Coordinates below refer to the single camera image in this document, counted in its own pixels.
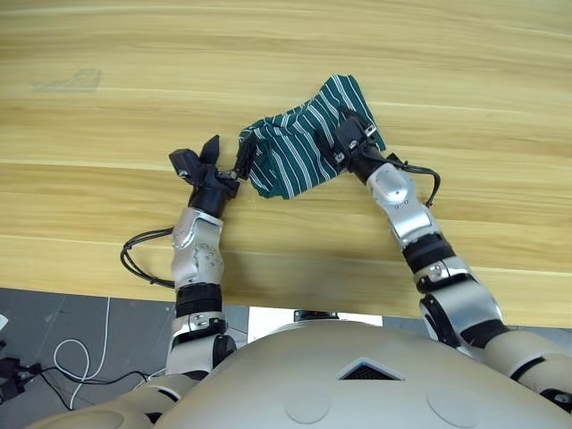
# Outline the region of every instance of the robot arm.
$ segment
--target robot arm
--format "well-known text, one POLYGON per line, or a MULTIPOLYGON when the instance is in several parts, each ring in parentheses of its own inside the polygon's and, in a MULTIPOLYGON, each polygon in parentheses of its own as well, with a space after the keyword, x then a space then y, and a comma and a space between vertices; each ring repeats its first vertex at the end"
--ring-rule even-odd
POLYGON ((167 374, 188 374, 202 380, 236 350, 232 337, 224 334, 220 218, 226 202, 236 197, 238 178, 248 177, 255 149, 254 141, 245 140, 229 172, 220 172, 215 165, 218 136, 205 144, 200 156, 189 149, 169 155, 175 171, 193 186, 193 192, 172 232, 176 304, 167 374))
POLYGON ((415 183, 399 169, 408 166, 379 153, 371 139, 376 132, 372 124, 355 114, 347 116, 335 132, 335 160, 339 168, 357 175, 387 214, 391 233, 424 294, 420 307, 431 336, 572 412, 572 357, 556 344, 511 331, 502 322, 492 294, 455 254, 429 208, 417 200, 415 183))

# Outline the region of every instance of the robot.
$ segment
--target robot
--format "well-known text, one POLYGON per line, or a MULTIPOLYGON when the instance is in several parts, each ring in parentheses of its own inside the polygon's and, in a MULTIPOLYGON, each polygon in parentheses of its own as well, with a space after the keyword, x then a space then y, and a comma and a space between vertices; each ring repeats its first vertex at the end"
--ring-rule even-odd
POLYGON ((225 203, 248 177, 252 141, 220 172, 215 137, 200 156, 170 155, 194 189, 172 232, 176 314, 166 375, 29 429, 572 428, 572 357, 503 323, 492 294, 417 200, 407 164, 382 156, 375 132, 348 114, 329 156, 387 215, 431 339, 298 311, 292 324, 236 350, 225 334, 219 241, 225 203))

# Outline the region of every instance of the screw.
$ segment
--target screw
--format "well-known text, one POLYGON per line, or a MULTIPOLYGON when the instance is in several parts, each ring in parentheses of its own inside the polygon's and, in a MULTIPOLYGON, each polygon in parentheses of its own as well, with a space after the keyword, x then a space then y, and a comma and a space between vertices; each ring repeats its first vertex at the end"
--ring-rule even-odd
POLYGON ((572 396, 566 393, 559 393, 554 397, 554 400, 556 400, 560 404, 569 404, 572 402, 572 396))

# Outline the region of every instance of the gray floor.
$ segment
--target gray floor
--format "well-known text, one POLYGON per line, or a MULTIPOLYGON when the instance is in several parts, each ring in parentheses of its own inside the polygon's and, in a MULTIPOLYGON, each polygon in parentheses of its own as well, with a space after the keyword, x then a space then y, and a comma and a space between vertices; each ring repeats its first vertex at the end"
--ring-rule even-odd
MULTIPOLYGON (((10 320, 0 331, 0 340, 7 347, 0 358, 20 358, 24 365, 41 362, 53 364, 56 345, 67 338, 82 340, 91 353, 91 374, 99 364, 103 347, 106 299, 27 292, 0 289, 0 314, 10 320)), ((98 376, 113 379, 131 370, 138 369, 151 374, 164 367, 172 303, 112 299, 110 327, 105 364, 98 376)), ((231 329, 229 334, 237 344, 246 344, 248 329, 247 307, 226 307, 225 313, 231 329)), ((421 319, 384 317, 385 326, 400 328, 426 335, 421 319)), ((572 332, 565 329, 527 329, 560 344, 572 354, 572 332)), ((68 344, 59 355, 61 364, 75 373, 82 374, 85 358, 79 347, 68 344)), ((69 399, 75 385, 54 374, 50 380, 69 399)), ((97 404, 132 389, 139 383, 132 376, 109 386, 84 386, 77 400, 77 407, 97 404)), ((0 406, 0 428, 20 429, 45 416, 64 411, 59 399, 46 384, 36 379, 26 386, 26 392, 0 406)))

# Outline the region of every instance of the striped fabric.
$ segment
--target striped fabric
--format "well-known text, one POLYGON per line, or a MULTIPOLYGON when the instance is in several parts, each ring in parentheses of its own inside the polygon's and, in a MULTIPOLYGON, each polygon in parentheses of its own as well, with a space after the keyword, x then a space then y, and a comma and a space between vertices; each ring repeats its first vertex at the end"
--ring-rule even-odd
MULTIPOLYGON (((374 122, 353 76, 334 74, 311 100, 242 130, 239 143, 251 132, 257 136, 257 154, 249 178, 262 197, 293 198, 338 175, 320 155, 314 132, 325 136, 331 146, 333 131, 345 119, 341 106, 374 122)), ((379 133, 375 133, 375 142, 385 149, 379 133)))

